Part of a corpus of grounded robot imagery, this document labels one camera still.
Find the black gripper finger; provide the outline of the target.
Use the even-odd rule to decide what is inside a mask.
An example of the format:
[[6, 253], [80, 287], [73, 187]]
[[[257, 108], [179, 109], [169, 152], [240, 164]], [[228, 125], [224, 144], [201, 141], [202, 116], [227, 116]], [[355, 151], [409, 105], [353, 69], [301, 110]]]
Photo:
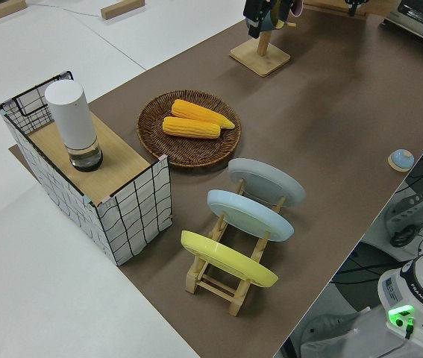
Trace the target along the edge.
[[259, 37], [263, 20], [271, 8], [271, 2], [266, 0], [247, 0], [243, 16], [248, 24], [248, 35]]
[[364, 3], [364, 0], [345, 0], [345, 3], [348, 5], [348, 15], [354, 17], [357, 9]]

